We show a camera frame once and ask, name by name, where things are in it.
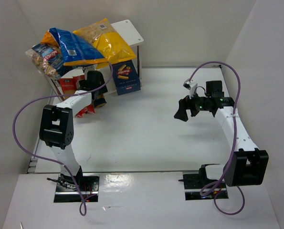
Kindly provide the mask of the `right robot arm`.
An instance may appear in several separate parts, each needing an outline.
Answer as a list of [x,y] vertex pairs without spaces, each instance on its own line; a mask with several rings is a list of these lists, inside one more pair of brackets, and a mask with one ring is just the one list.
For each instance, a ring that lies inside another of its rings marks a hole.
[[212,113],[234,151],[231,161],[225,165],[204,165],[206,178],[214,181],[223,176],[223,181],[229,187],[260,185],[269,155],[266,150],[260,150],[248,135],[238,110],[234,108],[234,100],[224,95],[222,82],[207,81],[204,96],[197,94],[198,84],[193,80],[187,80],[184,87],[189,89],[189,95],[179,100],[174,118],[186,122],[189,119],[187,111],[191,112],[192,117],[201,111]]

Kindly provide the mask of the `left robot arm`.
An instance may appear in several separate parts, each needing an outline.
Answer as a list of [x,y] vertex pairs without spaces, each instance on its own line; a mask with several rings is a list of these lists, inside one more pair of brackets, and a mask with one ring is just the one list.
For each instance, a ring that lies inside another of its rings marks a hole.
[[83,183],[81,166],[75,159],[71,142],[74,138],[74,118],[94,113],[96,107],[106,104],[107,92],[103,74],[100,71],[85,70],[84,75],[72,78],[77,87],[76,96],[71,96],[57,105],[46,105],[42,111],[40,139],[53,151],[61,162],[58,183],[65,186]]

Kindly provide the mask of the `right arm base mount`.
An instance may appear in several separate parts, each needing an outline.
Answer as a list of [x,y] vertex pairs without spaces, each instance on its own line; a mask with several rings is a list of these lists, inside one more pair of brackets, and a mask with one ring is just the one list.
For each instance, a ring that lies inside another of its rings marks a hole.
[[228,199],[228,192],[225,183],[221,183],[214,191],[212,191],[207,196],[201,196],[201,189],[211,183],[214,180],[208,179],[205,175],[202,175],[201,172],[194,170],[192,172],[184,172],[182,178],[178,180],[184,186],[185,200],[212,200],[218,194],[217,199]]

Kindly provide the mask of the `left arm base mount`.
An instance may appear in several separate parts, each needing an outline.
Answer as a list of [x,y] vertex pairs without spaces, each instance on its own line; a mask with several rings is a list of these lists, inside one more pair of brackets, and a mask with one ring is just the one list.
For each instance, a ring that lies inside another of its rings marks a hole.
[[[80,181],[79,189],[87,203],[98,202],[99,180],[100,177],[98,174],[86,173]],[[61,176],[59,176],[55,182],[57,184],[54,203],[81,202],[77,188],[72,181],[70,183],[62,182]]]

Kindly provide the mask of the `dark La Sicilia spaghetti pack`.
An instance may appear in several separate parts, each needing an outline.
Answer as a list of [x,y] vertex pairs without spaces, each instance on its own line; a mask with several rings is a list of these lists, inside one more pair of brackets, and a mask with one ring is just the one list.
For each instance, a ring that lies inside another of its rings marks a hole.
[[95,95],[93,99],[94,108],[100,108],[106,105],[106,100],[103,94]]

